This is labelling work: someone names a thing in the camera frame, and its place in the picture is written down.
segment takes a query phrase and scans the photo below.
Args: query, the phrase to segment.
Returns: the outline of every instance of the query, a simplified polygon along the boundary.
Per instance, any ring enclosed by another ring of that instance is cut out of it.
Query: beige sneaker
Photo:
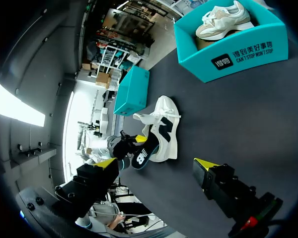
[[[203,25],[199,26],[195,34],[209,41],[224,38],[230,30],[243,31],[254,27],[248,11],[238,1],[229,7],[215,6],[202,17],[202,21]]]

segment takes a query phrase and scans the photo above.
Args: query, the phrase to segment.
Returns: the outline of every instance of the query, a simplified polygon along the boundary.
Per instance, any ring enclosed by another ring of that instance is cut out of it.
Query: white sneaker
[[[215,6],[202,17],[202,21],[203,25],[198,27],[195,34],[209,41],[224,38],[230,30],[243,31],[254,27],[248,11],[238,1],[229,7]]]
[[[151,161],[163,162],[167,159],[177,159],[176,129],[181,116],[169,97],[161,96],[157,100],[154,112],[150,115],[135,113],[133,117],[145,124],[144,136],[149,138],[149,134],[152,133],[159,141],[158,151],[151,154],[149,158]]]

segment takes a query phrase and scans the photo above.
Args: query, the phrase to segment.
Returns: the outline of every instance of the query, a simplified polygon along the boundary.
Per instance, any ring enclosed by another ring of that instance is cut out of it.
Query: gray wall
[[[49,178],[49,161],[41,163],[38,167],[28,172],[25,176],[20,177],[16,183],[20,190],[27,188],[28,186],[33,187],[44,187],[50,193],[54,193],[54,186],[51,179]]]
[[[27,186],[43,186],[53,192],[53,183],[58,185],[64,181],[59,145],[62,144],[67,104],[75,86],[77,33],[86,3],[87,0],[49,2],[48,11],[42,17],[38,9],[34,17],[37,22],[27,31],[24,28],[24,36],[2,65],[0,84],[13,95],[18,88],[16,96],[46,116],[44,127],[0,116],[0,160],[3,162],[0,163],[0,173],[4,173],[13,193]],[[11,168],[20,163],[17,144],[27,150],[38,147],[39,141],[43,143],[43,149],[56,148],[57,155],[40,163],[17,181],[9,179],[13,177],[9,174]]]

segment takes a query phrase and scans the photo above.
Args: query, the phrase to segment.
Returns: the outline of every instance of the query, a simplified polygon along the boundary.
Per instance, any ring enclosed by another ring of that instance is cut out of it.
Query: screw
[[[75,197],[75,193],[73,193],[73,192],[69,193],[69,194],[68,194],[68,197],[69,197],[69,198],[74,198],[74,197]]]
[[[31,203],[31,202],[29,202],[29,203],[27,204],[27,207],[28,207],[28,209],[29,209],[30,211],[33,211],[33,210],[35,209],[35,206],[34,206],[33,203]]]
[[[41,197],[36,197],[35,201],[38,205],[43,205],[43,203],[44,203],[44,201]]]

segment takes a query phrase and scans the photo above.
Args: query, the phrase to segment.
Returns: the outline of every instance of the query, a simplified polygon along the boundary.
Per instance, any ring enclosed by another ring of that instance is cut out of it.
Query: n logo
[[[159,126],[159,133],[160,133],[160,135],[163,136],[164,139],[166,139],[166,141],[170,142],[171,137],[170,137],[169,133],[171,133],[171,131],[172,131],[173,123],[170,122],[167,118],[162,118],[161,121],[165,125]]]
[[[137,157],[138,164],[141,165],[145,161],[145,157],[147,157],[147,156],[148,156],[148,153],[146,152],[145,149],[143,149],[141,151],[141,153],[139,154],[139,156]]]

